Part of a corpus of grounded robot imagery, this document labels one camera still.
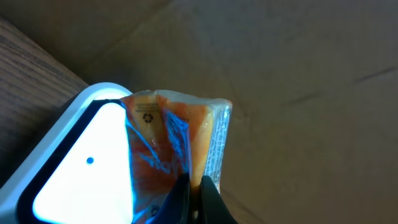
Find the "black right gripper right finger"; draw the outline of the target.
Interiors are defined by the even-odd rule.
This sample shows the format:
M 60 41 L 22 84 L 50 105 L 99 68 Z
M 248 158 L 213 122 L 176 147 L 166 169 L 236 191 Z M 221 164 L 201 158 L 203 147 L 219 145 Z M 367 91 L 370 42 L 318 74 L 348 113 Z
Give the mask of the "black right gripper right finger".
M 207 175 L 202 177 L 200 184 L 198 222 L 201 224 L 238 224 L 215 184 Z

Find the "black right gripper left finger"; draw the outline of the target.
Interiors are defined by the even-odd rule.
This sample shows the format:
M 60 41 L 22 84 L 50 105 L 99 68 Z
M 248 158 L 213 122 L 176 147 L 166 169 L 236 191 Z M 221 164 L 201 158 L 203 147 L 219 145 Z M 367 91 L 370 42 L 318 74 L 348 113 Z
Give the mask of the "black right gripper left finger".
M 150 224 L 187 224 L 190 219 L 190 179 L 182 174 Z

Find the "small orange white box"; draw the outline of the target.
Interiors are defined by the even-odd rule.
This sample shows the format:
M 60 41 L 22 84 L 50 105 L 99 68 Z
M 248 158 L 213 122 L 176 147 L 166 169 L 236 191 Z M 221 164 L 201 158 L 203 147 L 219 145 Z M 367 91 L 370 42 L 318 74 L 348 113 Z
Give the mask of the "small orange white box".
M 133 223 L 154 218 L 183 174 L 189 175 L 190 205 L 196 210 L 202 178 L 220 186 L 232 102 L 146 90 L 121 98 L 121 106 L 135 197 Z

